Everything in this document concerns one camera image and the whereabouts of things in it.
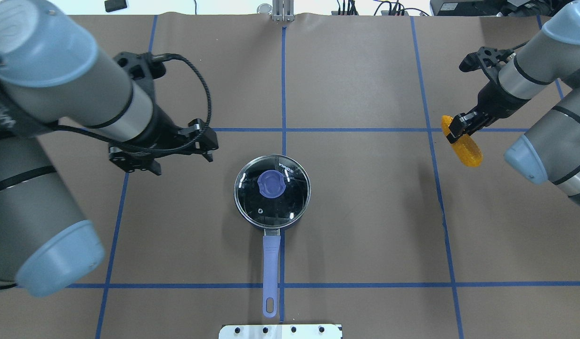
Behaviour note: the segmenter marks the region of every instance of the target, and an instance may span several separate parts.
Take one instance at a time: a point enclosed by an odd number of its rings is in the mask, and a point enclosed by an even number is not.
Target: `purple knob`
[[[270,169],[263,172],[258,177],[258,188],[260,193],[265,198],[277,198],[286,190],[286,183],[284,182],[284,175],[279,171]]]

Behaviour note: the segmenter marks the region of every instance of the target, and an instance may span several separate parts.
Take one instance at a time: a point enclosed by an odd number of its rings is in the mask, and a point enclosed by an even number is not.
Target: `metal rim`
[[[279,225],[279,226],[266,226],[263,225],[261,223],[257,223],[256,221],[254,221],[253,219],[251,219],[251,217],[248,216],[248,214],[240,207],[240,201],[239,198],[237,196],[237,185],[238,185],[238,181],[240,180],[240,176],[242,175],[243,172],[246,171],[247,168],[251,167],[252,165],[254,165],[255,163],[257,163],[258,161],[261,161],[262,159],[266,158],[266,157],[272,157],[272,156],[277,156],[277,157],[283,157],[285,159],[288,159],[294,163],[296,163],[296,165],[298,165],[298,168],[300,168],[300,170],[304,173],[304,177],[307,179],[307,202],[305,202],[304,207],[302,208],[302,210],[299,212],[298,215],[296,215],[296,217],[292,220],[289,221],[288,223],[285,223],[283,225]],[[236,208],[238,211],[240,211],[240,213],[242,214],[242,216],[244,217],[244,219],[246,219],[247,221],[249,221],[249,223],[251,223],[252,225],[260,228],[260,229],[265,229],[265,230],[277,230],[277,229],[283,229],[285,227],[288,227],[290,225],[292,225],[293,223],[296,223],[296,221],[298,221],[300,219],[300,217],[302,217],[302,215],[304,214],[304,211],[307,210],[307,207],[309,206],[309,202],[311,202],[311,180],[309,179],[309,175],[307,174],[307,171],[305,171],[304,167],[302,167],[302,165],[292,159],[291,157],[288,156],[283,156],[281,154],[268,154],[266,156],[260,156],[257,157],[256,159],[251,160],[249,163],[247,163],[238,173],[238,175],[236,176],[236,182],[233,186],[233,198],[236,201]]]

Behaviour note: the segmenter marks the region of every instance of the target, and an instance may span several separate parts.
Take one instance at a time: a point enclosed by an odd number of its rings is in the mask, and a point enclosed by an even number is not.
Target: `orange object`
[[[449,125],[452,121],[453,118],[451,116],[442,116],[441,128],[445,137],[451,133]],[[459,140],[451,144],[451,148],[453,148],[462,164],[467,167],[478,167],[482,163],[482,152],[480,152],[480,148],[469,135],[462,135]]]

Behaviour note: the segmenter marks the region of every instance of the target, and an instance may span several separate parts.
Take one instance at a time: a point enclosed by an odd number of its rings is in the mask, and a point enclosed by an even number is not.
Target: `white mounting plate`
[[[227,325],[221,328],[219,339],[342,339],[342,325]]]

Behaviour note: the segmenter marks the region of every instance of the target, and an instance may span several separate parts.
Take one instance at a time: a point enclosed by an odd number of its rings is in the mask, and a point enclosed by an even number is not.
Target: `purple handle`
[[[264,268],[262,269],[262,314],[267,318],[277,314],[277,259],[279,258],[279,243],[281,236],[266,235],[262,237],[264,253]],[[272,301],[273,311],[267,311],[267,301]]]

